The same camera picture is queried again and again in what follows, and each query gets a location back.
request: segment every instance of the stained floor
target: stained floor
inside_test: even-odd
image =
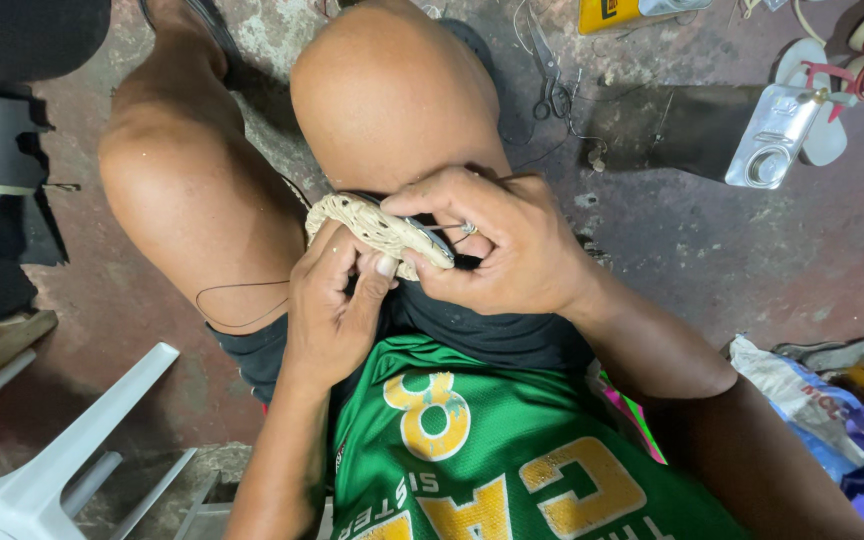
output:
[[[247,136],[314,199],[326,185],[289,113],[287,79],[303,46],[328,22],[322,0],[219,4],[246,58],[268,76],[236,96]],[[565,122],[531,119],[541,79],[523,48],[530,41],[518,1],[420,5],[466,21],[486,39],[524,119],[503,133],[511,163],[545,174],[576,233],[607,254],[623,282],[684,317],[715,346],[735,333],[749,333],[766,347],[864,336],[864,104],[843,114],[844,155],[821,168],[795,165],[774,191],[633,165],[647,154],[665,105],[649,96],[664,86],[765,83],[776,55],[805,36],[791,6],[776,12],[760,6],[743,19],[728,0],[716,0],[691,22],[582,36],[575,30],[576,0],[537,1],[563,78],[575,81],[582,68],[576,130],[610,146],[611,161],[597,173],[585,161],[588,146],[567,136]],[[803,2],[803,10],[820,35],[832,36],[830,60],[846,61],[848,32],[864,17],[864,0]],[[325,12],[337,13],[333,1]],[[0,443],[14,464],[57,435],[160,340],[182,355],[108,446],[141,456],[251,444],[259,429],[258,403],[233,362],[195,309],[126,239],[103,195],[96,144],[110,95],[152,42],[136,2],[113,0],[99,52],[76,72],[34,85],[57,128],[43,138],[50,182],[82,190],[50,193],[71,263],[27,269],[40,290],[37,305],[56,310],[59,326],[40,359],[0,395]]]

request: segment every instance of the yellow number 8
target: yellow number 8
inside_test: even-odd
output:
[[[472,425],[472,414],[465,398],[452,391],[451,373],[429,374],[429,385],[420,392],[410,392],[402,385],[405,374],[385,382],[385,403],[402,415],[402,443],[413,456],[426,461],[441,461],[455,455],[466,444]],[[445,412],[445,429],[429,434],[423,428],[423,413],[431,408]]]

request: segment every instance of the green jersey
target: green jersey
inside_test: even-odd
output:
[[[581,379],[425,335],[372,350],[337,423],[333,540],[745,538],[615,430]]]

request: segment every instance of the metal can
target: metal can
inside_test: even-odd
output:
[[[637,28],[682,12],[704,10],[713,0],[579,0],[579,34]]]
[[[822,104],[816,90],[783,84],[674,86],[649,165],[774,190]]]

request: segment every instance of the hand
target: hand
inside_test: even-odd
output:
[[[372,350],[379,307],[398,265],[341,222],[326,220],[292,269],[283,374],[298,365],[299,378],[325,391],[352,374]],[[356,270],[349,298],[344,291]]]
[[[391,215],[447,213],[495,245],[475,270],[443,269],[405,250],[425,294],[482,314],[561,313],[604,270],[579,246],[545,181],[488,181],[448,167],[382,201]]]

